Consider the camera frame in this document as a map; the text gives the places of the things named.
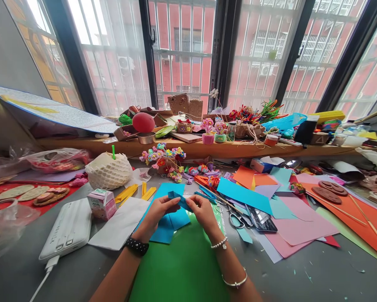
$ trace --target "hand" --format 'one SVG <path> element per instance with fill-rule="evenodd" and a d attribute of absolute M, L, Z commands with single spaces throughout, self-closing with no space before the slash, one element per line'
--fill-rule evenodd
<path fill-rule="evenodd" d="M 212 205 L 208 199 L 199 195 L 193 195 L 186 198 L 186 202 L 209 237 L 219 234 L 219 232 L 221 233 L 215 214 L 213 213 Z"/>
<path fill-rule="evenodd" d="M 179 201 L 180 197 L 170 199 L 167 196 L 163 196 L 155 199 L 141 225 L 132 235 L 132 238 L 138 239 L 143 243 L 149 242 L 149 239 L 158 227 L 159 220 L 165 214 L 174 213 L 180 209 L 180 206 L 178 205 Z"/>

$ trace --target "wooden stick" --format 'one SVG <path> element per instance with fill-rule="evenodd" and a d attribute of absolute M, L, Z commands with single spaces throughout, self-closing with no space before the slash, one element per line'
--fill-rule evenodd
<path fill-rule="evenodd" d="M 322 200 L 322 201 L 324 201 L 324 202 L 328 202 L 328 201 L 322 199 L 321 197 L 318 197 L 318 196 L 314 195 L 314 194 L 311 193 L 311 192 L 307 192 L 307 194 L 309 194 L 310 196 L 314 197 L 315 199 Z M 338 211 L 344 213 L 346 216 L 349 216 L 350 218 L 356 220 L 357 222 L 360 222 L 361 224 L 367 225 L 367 224 L 365 224 L 363 221 L 357 219 L 356 217 L 352 216 L 351 214 L 349 214 L 349 213 L 345 212 L 344 210 L 338 208 L 337 206 L 333 205 L 332 203 L 330 203 L 330 206 L 332 206 L 333 208 L 337 209 Z"/>
<path fill-rule="evenodd" d="M 219 196 L 218 194 L 215 194 L 214 192 L 208 190 L 207 188 L 205 188 L 202 184 L 200 184 L 199 182 L 196 182 L 198 185 L 201 185 L 205 190 L 207 190 L 209 193 L 215 195 L 217 198 L 219 198 L 220 200 L 222 200 L 223 202 L 227 203 L 229 206 L 231 206 L 232 208 L 234 208 L 237 212 L 239 212 L 240 214 L 242 215 L 245 215 L 242 211 L 240 211 L 239 209 L 237 209 L 234 205 L 232 205 L 230 202 L 228 202 L 226 199 L 222 198 L 221 196 Z"/>
<path fill-rule="evenodd" d="M 349 194 L 349 197 L 351 198 L 351 200 L 354 202 L 354 204 L 357 206 L 357 208 L 359 209 L 360 213 L 363 214 L 364 218 L 366 219 L 367 223 L 369 224 L 369 226 L 371 227 L 371 229 L 374 231 L 374 233 L 376 233 L 377 235 L 377 229 L 374 227 L 373 223 L 367 218 L 366 214 L 363 212 L 363 210 L 361 209 L 361 207 L 357 204 L 356 200 L 354 200 L 353 196 Z"/>

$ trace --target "smartphone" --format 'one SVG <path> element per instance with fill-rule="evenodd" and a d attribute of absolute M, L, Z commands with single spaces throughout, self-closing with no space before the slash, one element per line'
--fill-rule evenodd
<path fill-rule="evenodd" d="M 258 231 L 276 233 L 278 229 L 273 223 L 271 217 L 252 206 L 246 205 L 247 211 L 250 213 L 251 220 Z"/>

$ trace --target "red balloon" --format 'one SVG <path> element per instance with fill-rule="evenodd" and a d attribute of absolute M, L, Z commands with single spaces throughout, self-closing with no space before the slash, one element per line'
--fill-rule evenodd
<path fill-rule="evenodd" d="M 140 112 L 133 117 L 133 126 L 138 132 L 152 132 L 155 128 L 155 121 L 148 113 Z"/>

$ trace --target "black wristwatch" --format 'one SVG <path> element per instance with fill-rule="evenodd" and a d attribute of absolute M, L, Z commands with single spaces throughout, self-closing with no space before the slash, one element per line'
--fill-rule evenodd
<path fill-rule="evenodd" d="M 128 237 L 127 241 L 124 243 L 123 247 L 128 247 L 128 249 L 133 252 L 136 256 L 142 257 L 146 254 L 149 248 L 149 243 L 142 243 L 139 240 L 131 238 L 132 234 Z"/>

